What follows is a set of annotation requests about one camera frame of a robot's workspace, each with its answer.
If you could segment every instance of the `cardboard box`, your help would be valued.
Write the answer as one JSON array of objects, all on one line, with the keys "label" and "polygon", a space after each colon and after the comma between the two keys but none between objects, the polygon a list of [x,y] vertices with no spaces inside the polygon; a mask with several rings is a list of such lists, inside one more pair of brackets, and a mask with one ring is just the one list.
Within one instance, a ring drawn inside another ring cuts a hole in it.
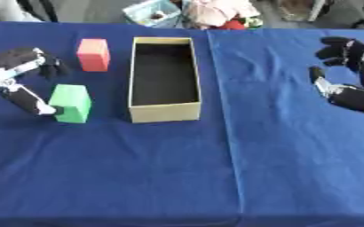
[{"label": "cardboard box", "polygon": [[83,39],[78,47],[77,56],[84,71],[107,71],[110,54],[105,39]]},{"label": "cardboard box", "polygon": [[132,122],[198,120],[201,105],[193,40],[134,38],[129,93]]}]

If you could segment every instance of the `blue tablecloth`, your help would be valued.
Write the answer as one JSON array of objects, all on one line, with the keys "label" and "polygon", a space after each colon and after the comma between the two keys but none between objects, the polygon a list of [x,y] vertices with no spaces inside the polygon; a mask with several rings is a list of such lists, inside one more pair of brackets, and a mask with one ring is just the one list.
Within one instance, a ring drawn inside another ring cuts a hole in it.
[{"label": "blue tablecloth", "polygon": [[[328,30],[195,31],[0,23],[0,51],[37,46],[71,75],[21,82],[44,98],[86,85],[86,124],[23,113],[0,98],[0,226],[364,226],[364,114],[331,106],[307,67]],[[200,121],[128,123],[134,36],[190,36]],[[107,73],[85,73],[82,38],[106,38]],[[341,67],[333,82],[357,83]]]}]

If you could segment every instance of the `cube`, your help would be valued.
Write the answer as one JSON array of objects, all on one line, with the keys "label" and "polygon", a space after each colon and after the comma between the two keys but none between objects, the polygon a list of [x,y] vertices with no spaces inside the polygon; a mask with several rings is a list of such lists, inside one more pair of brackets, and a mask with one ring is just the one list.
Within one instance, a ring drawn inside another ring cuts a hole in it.
[{"label": "cube", "polygon": [[55,118],[67,123],[86,123],[91,109],[90,95],[83,85],[58,84],[49,104],[64,108]]},{"label": "cube", "polygon": [[105,39],[83,39],[78,47],[77,56],[84,71],[107,71],[110,54]]}]

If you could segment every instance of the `open box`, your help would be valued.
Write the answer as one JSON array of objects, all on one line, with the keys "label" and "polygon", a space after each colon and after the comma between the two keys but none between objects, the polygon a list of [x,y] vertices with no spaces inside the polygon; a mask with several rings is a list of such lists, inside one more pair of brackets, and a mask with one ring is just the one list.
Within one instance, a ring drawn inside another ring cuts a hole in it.
[{"label": "open box", "polygon": [[201,104],[191,38],[134,38],[129,93],[132,122],[198,120]]}]

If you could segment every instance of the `red cube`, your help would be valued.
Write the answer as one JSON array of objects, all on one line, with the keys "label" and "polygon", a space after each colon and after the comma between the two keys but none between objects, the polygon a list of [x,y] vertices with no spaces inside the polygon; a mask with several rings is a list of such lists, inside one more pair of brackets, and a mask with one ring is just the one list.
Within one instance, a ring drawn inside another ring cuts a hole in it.
[{"label": "red cube", "polygon": [[84,71],[106,72],[110,61],[105,39],[83,39],[77,50]]}]

